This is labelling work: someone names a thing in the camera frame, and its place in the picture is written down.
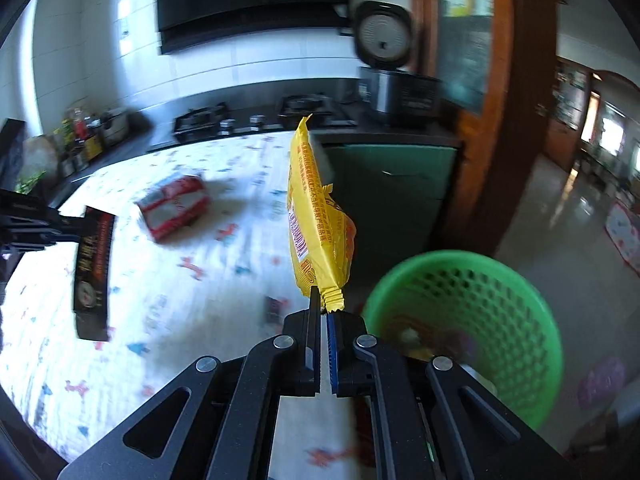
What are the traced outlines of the yellow snack bag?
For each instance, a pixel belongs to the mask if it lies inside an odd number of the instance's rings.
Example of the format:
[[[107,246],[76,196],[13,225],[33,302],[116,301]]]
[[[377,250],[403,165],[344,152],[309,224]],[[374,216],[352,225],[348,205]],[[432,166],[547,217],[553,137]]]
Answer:
[[[308,119],[293,134],[288,167],[286,214],[295,281],[304,296],[318,289],[321,307],[343,310],[343,287],[349,280],[356,226],[331,196],[333,185],[321,183],[311,146]]]

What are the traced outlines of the black narrow snack packet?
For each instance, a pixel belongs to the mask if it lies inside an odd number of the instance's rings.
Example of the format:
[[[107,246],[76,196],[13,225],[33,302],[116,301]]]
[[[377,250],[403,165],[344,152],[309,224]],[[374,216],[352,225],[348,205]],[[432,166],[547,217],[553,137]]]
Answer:
[[[76,334],[95,342],[110,340],[108,292],[116,217],[87,206],[82,218],[73,284]]]

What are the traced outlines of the red white drink can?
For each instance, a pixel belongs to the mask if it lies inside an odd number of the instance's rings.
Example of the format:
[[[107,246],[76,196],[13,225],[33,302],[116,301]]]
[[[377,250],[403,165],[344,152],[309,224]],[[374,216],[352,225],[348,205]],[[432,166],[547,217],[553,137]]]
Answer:
[[[165,179],[136,201],[154,242],[160,242],[208,211],[204,181],[194,174]]]

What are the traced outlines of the green kitchen cabinet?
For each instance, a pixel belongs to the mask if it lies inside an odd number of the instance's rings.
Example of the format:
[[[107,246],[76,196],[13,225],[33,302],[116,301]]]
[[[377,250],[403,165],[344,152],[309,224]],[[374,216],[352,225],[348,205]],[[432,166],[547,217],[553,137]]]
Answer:
[[[424,252],[446,200],[457,150],[347,144],[326,149],[332,197],[356,226],[350,278],[373,280]]]

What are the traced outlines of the printed white tablecloth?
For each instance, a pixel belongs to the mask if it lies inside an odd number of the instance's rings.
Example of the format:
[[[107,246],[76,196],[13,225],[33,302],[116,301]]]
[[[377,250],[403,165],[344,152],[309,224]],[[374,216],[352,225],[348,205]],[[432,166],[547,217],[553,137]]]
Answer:
[[[96,170],[62,205],[116,218],[108,338],[80,339],[73,314],[76,246],[23,257],[2,304],[1,385],[21,418],[64,460],[76,460],[209,354],[230,360],[307,307],[288,247],[286,132],[172,148]],[[138,201],[193,174],[205,214],[162,242]]]

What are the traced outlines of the condiment bottles cluster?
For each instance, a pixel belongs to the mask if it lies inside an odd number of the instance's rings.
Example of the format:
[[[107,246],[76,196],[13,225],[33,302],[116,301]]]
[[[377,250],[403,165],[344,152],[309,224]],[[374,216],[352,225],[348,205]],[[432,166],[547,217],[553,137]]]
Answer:
[[[68,108],[60,126],[53,131],[58,152],[58,173],[70,177],[90,162],[111,151],[129,136],[128,110],[116,107],[102,114],[90,114],[82,106]]]

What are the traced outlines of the green plastic waste basket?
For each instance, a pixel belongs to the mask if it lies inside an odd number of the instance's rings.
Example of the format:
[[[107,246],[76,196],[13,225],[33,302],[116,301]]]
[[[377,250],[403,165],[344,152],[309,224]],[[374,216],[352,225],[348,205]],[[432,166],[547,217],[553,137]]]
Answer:
[[[412,257],[382,277],[362,311],[388,342],[414,330],[424,349],[472,367],[534,429],[550,415],[563,375],[561,334],[538,290],[475,252]]]

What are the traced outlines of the black gas stove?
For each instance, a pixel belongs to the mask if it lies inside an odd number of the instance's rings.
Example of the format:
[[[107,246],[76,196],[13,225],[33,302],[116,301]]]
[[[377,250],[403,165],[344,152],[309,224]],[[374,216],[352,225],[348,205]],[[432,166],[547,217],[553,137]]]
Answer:
[[[325,94],[294,94],[280,99],[275,106],[232,108],[226,102],[220,102],[192,108],[174,120],[172,136],[178,143],[190,143],[295,130],[300,120],[307,116],[310,116],[309,128],[355,128],[357,125],[340,102]]]

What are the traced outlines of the black rice cooker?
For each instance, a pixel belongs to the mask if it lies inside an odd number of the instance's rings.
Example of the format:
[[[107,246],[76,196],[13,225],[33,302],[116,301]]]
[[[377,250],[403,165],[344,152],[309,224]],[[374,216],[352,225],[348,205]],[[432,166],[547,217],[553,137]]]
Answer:
[[[363,62],[358,94],[386,124],[423,124],[439,112],[440,81],[406,70],[413,30],[410,13],[397,4],[363,1],[352,21],[355,52]]]

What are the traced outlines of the pink plastic bag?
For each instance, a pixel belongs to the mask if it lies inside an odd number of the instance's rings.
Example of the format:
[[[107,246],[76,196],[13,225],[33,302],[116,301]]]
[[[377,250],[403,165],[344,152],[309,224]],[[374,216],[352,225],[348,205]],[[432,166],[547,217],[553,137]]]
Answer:
[[[580,382],[577,400],[580,408],[591,408],[611,399],[626,384],[626,366],[620,358],[608,358],[593,367]]]

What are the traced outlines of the polka dot play tent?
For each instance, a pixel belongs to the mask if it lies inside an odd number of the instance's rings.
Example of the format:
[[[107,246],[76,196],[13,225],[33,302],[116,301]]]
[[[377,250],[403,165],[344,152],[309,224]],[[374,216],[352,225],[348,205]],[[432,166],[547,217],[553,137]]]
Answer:
[[[619,200],[614,200],[606,216],[604,228],[626,265],[639,274],[640,240],[638,214],[634,214]]]

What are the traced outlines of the wooden glass door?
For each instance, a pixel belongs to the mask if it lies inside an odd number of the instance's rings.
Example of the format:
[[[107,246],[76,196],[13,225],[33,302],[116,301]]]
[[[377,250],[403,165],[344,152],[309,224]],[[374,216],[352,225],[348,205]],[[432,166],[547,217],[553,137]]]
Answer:
[[[554,0],[411,0],[413,72],[442,83],[461,145],[427,246],[491,256],[544,146],[556,61]]]

